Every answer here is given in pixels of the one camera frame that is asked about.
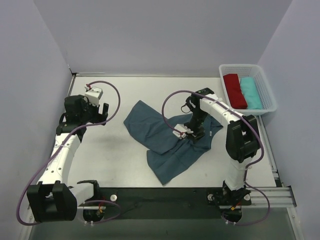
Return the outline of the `blue-grey t shirt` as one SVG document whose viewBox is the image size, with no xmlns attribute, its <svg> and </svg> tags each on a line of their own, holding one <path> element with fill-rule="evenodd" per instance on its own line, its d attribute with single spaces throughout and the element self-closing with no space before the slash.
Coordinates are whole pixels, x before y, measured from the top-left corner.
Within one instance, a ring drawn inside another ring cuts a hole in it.
<svg viewBox="0 0 320 240">
<path fill-rule="evenodd" d="M 200 140 L 194 143 L 189 139 L 178 139 L 162 115 L 141 100 L 123 123 L 130 136 L 148 148 L 147 164 L 163 186 L 208 152 L 213 137 L 223 128 L 217 120 L 207 116 L 202 125 L 205 135 Z"/>
</svg>

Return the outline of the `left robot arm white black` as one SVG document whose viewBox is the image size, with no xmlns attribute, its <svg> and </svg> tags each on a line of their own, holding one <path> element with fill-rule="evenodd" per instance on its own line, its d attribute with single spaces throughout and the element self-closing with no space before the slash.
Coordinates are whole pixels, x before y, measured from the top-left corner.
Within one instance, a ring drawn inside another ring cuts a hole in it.
<svg viewBox="0 0 320 240">
<path fill-rule="evenodd" d="M 102 193 L 96 180 L 81 180 L 67 186 L 72 161 L 87 130 L 86 124 L 104 123 L 109 105 L 99 111 L 102 94 L 94 91 L 84 95 L 71 95 L 64 99 L 65 112 L 56 128 L 55 143 L 49 163 L 38 180 L 31 184 L 26 196 L 37 223 L 72 221 L 78 206 L 87 202 L 100 203 Z"/>
</svg>

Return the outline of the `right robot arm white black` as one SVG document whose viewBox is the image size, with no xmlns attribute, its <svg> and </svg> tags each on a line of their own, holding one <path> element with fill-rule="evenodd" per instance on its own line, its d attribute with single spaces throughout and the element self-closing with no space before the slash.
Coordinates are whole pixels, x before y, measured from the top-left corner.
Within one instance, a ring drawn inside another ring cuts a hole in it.
<svg viewBox="0 0 320 240">
<path fill-rule="evenodd" d="M 185 103 L 192 116 L 189 122 L 183 125 L 183 135 L 193 142 L 205 136 L 203 124 L 207 116 L 211 116 L 226 128 L 225 148 L 230 162 L 222 184 L 221 197 L 228 205 L 238 204 L 250 193 L 245 184 L 246 170 L 261 148 L 256 118 L 232 110 L 209 88 L 191 94 Z"/>
</svg>

